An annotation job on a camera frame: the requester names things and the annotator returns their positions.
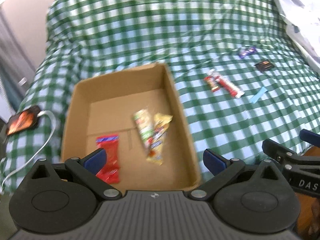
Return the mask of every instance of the smartphone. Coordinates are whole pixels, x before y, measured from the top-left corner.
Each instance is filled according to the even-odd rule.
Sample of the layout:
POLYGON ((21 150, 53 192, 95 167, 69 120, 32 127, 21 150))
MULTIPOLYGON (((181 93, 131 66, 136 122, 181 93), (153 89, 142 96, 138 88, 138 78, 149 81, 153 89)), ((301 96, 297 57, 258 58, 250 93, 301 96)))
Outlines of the smartphone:
POLYGON ((10 117, 7 126, 7 135, 12 135, 26 129, 34 129, 38 125, 39 106, 32 106, 10 117))

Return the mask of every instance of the cardboard box flap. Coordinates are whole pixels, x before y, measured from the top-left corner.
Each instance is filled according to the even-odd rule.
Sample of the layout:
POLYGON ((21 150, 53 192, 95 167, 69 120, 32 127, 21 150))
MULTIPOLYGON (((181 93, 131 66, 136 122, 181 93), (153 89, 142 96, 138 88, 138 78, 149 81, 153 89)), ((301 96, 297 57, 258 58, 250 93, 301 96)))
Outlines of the cardboard box flap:
POLYGON ((88 102, 93 103, 159 89, 164 70, 164 65, 150 64, 88 78, 80 81, 76 87, 88 102))

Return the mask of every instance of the white cable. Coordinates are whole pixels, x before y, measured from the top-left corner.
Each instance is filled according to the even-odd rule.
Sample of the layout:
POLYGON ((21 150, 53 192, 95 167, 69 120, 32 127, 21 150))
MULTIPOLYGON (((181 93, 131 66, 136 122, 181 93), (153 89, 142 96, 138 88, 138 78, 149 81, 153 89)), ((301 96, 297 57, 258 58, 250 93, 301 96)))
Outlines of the white cable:
POLYGON ((51 120, 51 132, 49 134, 49 137, 48 139, 46 140, 46 142, 42 145, 42 147, 37 150, 37 152, 25 163, 23 164, 21 167, 15 169, 14 171, 10 172, 8 174, 8 176, 6 176, 4 178, 4 180, 2 181, 2 184, 1 184, 1 188, 0 188, 0 194, 2 193, 3 191, 3 188, 4 188, 4 183, 6 180, 8 180, 13 174, 16 174, 17 172, 21 171, 23 168, 25 168, 38 154, 39 152, 47 145, 47 143, 49 142, 49 140, 51 139, 53 133, 54 133, 54 130, 56 129, 56 125, 57 125, 57 122, 56 122, 56 118, 54 116, 54 114, 51 112, 51 111, 48 111, 48 110, 44 110, 44 111, 41 111, 39 114, 38 114, 38 117, 42 116, 42 115, 47 115, 50 120, 51 120))
POLYGON ((1 168, 1 165, 2 165, 2 163, 4 162, 4 160, 5 160, 5 157, 3 157, 3 158, 1 159, 1 161, 0 161, 0 168, 1 168))

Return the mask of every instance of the wall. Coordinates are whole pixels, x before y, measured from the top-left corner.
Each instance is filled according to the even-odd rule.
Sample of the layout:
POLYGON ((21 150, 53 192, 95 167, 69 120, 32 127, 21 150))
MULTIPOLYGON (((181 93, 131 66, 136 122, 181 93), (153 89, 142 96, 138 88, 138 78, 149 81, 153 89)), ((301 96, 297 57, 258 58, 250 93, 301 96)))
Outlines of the wall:
POLYGON ((1 9, 17 40, 35 66, 45 56, 46 14, 54 0, 6 0, 1 9))

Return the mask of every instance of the green checkered bedsheet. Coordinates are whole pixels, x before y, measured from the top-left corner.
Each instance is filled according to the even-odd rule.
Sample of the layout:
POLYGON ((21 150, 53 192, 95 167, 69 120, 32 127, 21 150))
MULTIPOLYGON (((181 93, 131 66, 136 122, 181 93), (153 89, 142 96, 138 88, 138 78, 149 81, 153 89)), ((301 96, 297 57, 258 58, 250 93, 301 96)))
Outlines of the green checkered bedsheet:
MULTIPOLYGON (((179 91, 199 157, 206 148, 247 163, 261 160, 271 138, 301 153, 298 134, 320 132, 320 85, 285 34, 273 0, 56 0, 47 18, 46 58, 20 110, 39 105, 54 112, 58 128, 37 158, 59 162, 63 126, 74 86, 82 79, 150 62, 166 62, 179 91), (255 45, 258 53, 240 59, 255 45), (263 59, 276 67, 261 73, 263 59), (212 93, 203 78, 215 68, 245 91, 233 99, 212 93), (268 92, 255 104, 261 87, 268 92)), ((50 133, 50 121, 12 136, 1 179, 23 165, 50 133)), ((14 191, 31 165, 6 183, 14 191)))

